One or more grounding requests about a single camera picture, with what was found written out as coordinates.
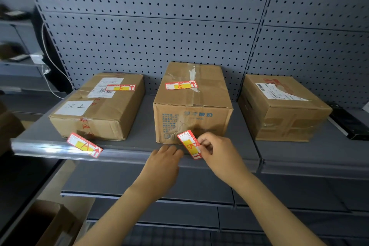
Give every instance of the shipping label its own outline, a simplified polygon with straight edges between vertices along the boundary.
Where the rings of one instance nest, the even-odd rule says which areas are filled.
[[[199,149],[200,143],[197,141],[191,130],[187,130],[177,135],[186,149],[190,152],[194,160],[202,159]]]
[[[72,132],[71,135],[68,137],[67,143],[77,147],[82,151],[88,152],[88,154],[93,156],[94,158],[97,158],[103,150],[99,146],[95,145],[94,143],[88,141],[87,139],[79,136],[74,132]]]
[[[165,88],[167,90],[182,90],[182,89],[191,89],[198,88],[196,81],[183,81],[183,82],[173,82],[166,83]]]
[[[275,86],[275,84],[264,84],[264,83],[255,83],[255,84],[268,99],[307,101],[307,99],[281,91]]]
[[[122,81],[123,78],[114,78],[114,77],[102,78],[100,82],[93,88],[93,90],[90,91],[87,97],[112,98],[115,91],[107,91],[106,87],[108,85],[119,85],[122,83]]]
[[[107,85],[106,91],[134,91],[136,85]]]
[[[66,101],[54,114],[82,116],[92,103],[93,100]]]

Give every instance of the black device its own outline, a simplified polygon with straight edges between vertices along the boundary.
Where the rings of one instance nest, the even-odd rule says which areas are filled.
[[[369,140],[369,127],[359,121],[335,102],[326,102],[332,109],[328,120],[334,124],[348,139]]]

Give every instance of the cardboard box flap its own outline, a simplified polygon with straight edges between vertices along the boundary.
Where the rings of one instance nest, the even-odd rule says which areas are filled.
[[[220,66],[170,62],[155,97],[155,104],[211,106],[232,109]],[[166,90],[165,84],[196,81],[198,88]]]
[[[330,109],[330,107],[290,76],[246,75],[246,80],[272,108]],[[265,84],[273,84],[281,94],[291,95],[288,99],[270,99]]]
[[[92,101],[84,106],[87,107],[86,111],[81,115],[59,115],[55,114],[57,110],[50,115],[51,118],[62,118],[62,119],[72,119],[79,120],[81,118],[104,120],[104,121],[119,121],[122,114],[127,108],[135,91],[116,91],[120,95],[113,95],[111,98],[89,98],[88,95],[95,88],[95,86],[103,78],[122,78],[121,84],[125,85],[136,85],[142,82],[143,76],[137,74],[127,74],[127,73],[100,73],[92,77],[85,85],[83,85],[79,90],[73,93],[68,101]]]

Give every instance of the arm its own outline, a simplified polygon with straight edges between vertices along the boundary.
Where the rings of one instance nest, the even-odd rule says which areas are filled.
[[[198,141],[211,170],[245,200],[273,245],[325,245],[248,171],[228,138],[207,132]]]
[[[175,146],[153,151],[135,182],[75,246],[122,245],[142,213],[174,185],[182,156]]]

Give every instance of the qr code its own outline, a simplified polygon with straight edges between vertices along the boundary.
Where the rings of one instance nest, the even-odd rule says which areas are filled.
[[[164,139],[174,139],[174,133],[165,133]]]
[[[112,93],[112,91],[106,91],[105,89],[101,89],[98,92],[106,92],[106,93]]]

